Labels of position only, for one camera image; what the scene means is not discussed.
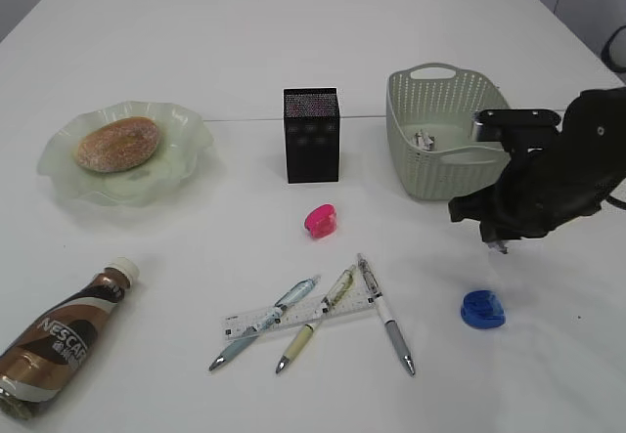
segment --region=pen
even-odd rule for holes
[[[319,276],[303,280],[285,293],[285,295],[274,304],[274,306],[260,319],[258,323],[251,325],[246,329],[246,331],[242,334],[245,338],[235,340],[233,343],[228,345],[222,353],[219,354],[211,366],[208,367],[208,370],[213,371],[231,362],[259,337],[259,335],[254,335],[255,333],[260,332],[261,330],[264,330],[272,325],[274,321],[282,316],[288,308],[309,294],[319,280]]]
[[[347,293],[348,289],[350,289],[350,286],[352,286],[352,284],[354,283],[353,274],[355,271],[356,266],[353,265],[341,274],[331,290],[326,294],[326,296],[324,296],[324,299],[322,299],[322,301],[320,302],[320,305],[318,306],[316,312],[321,311],[322,313],[324,313],[325,309],[331,310],[336,305],[336,303],[339,302],[343,295]],[[300,329],[300,332],[298,332],[295,338],[291,341],[290,346],[287,347],[287,350],[285,350],[283,357],[276,366],[277,374],[285,369],[293,360],[295,360],[295,357],[297,357],[300,351],[302,351],[306,343],[313,336],[315,330],[322,324],[323,320],[324,319],[320,319],[317,322],[305,324]]]
[[[379,316],[382,319],[382,323],[384,324],[384,328],[387,331],[389,340],[391,340],[393,349],[398,355],[398,359],[400,360],[400,363],[402,364],[404,369],[412,376],[415,376],[415,364],[413,363],[413,358],[411,358],[411,351],[409,350],[409,347],[407,347],[407,343],[404,341],[404,337],[400,332],[398,323],[393,318],[389,307],[382,297],[379,283],[374,278],[374,274],[370,269],[370,264],[368,264],[368,261],[365,260],[365,258],[361,254],[357,255],[357,259],[359,264],[359,270],[361,271],[361,275],[363,275],[363,280],[365,280],[365,284],[368,286],[368,289],[372,293],[372,297],[374,298],[374,304],[376,305],[376,309],[379,311]]]

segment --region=pen tip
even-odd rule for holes
[[[217,357],[215,361],[211,363],[211,366],[208,367],[208,370],[213,371],[215,369],[218,369],[219,367],[224,365],[224,363],[226,363],[226,360],[224,359],[224,357]]]
[[[407,360],[407,371],[412,376],[415,376],[415,363],[410,358]]]
[[[276,366],[276,373],[278,374],[283,369],[285,369],[289,363],[290,363],[290,359],[289,358],[287,358],[287,357],[281,358],[281,360],[279,361],[278,365]]]

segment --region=white pen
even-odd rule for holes
[[[380,291],[379,283],[376,281],[376,278],[370,269],[370,264],[368,264],[368,261],[365,260],[361,254],[357,254],[357,259],[359,263],[359,270],[361,271],[361,275],[363,275],[363,280],[365,280],[365,284],[368,286],[370,293],[372,293],[374,304],[376,304],[376,309],[378,310],[380,319],[382,320],[384,328],[387,331],[389,340],[391,340],[393,349],[398,355],[398,359],[404,369],[412,376],[415,376],[415,363],[413,363],[411,351],[409,350],[407,343],[404,341],[404,337],[402,336],[402,332],[400,332],[398,323],[395,321],[387,303],[382,297],[382,291]]]

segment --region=bottle label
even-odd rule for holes
[[[54,397],[85,361],[124,293],[100,274],[42,315],[0,356],[0,388],[23,401]]]

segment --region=blue pencil sharpener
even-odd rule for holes
[[[486,289],[473,291],[463,298],[461,317],[474,328],[495,328],[505,323],[505,311],[500,300]]]

